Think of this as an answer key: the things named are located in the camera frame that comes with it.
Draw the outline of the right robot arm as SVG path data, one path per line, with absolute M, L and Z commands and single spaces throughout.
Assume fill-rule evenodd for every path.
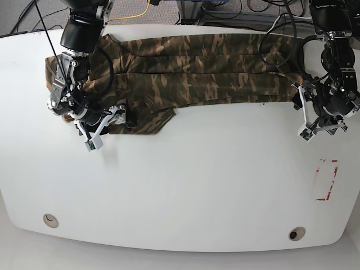
M 134 128 L 137 118 L 127 104 L 104 109 L 100 95 L 84 93 L 82 88 L 91 71 L 89 56 L 98 51 L 109 64 L 110 77 L 105 92 L 114 81 L 114 68 L 110 56 L 97 43 L 108 23 L 113 1 L 65 1 L 70 14 L 60 44 L 67 50 L 55 58 L 57 70 L 52 83 L 49 109 L 58 116 L 74 119 L 76 128 L 87 143 L 103 134 L 109 124 Z

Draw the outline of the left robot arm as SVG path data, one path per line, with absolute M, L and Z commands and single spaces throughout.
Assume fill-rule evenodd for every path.
M 297 89 L 292 99 L 294 108 L 302 110 L 304 117 L 298 135 L 307 142 L 321 131 L 330 135 L 339 128 L 345 131 L 344 120 L 359 111 L 356 59 L 349 44 L 353 26 L 348 8 L 345 1 L 309 1 L 315 35 L 304 42 L 323 35 L 321 63 L 327 74 L 321 79 L 304 73 L 303 84 L 293 84 Z

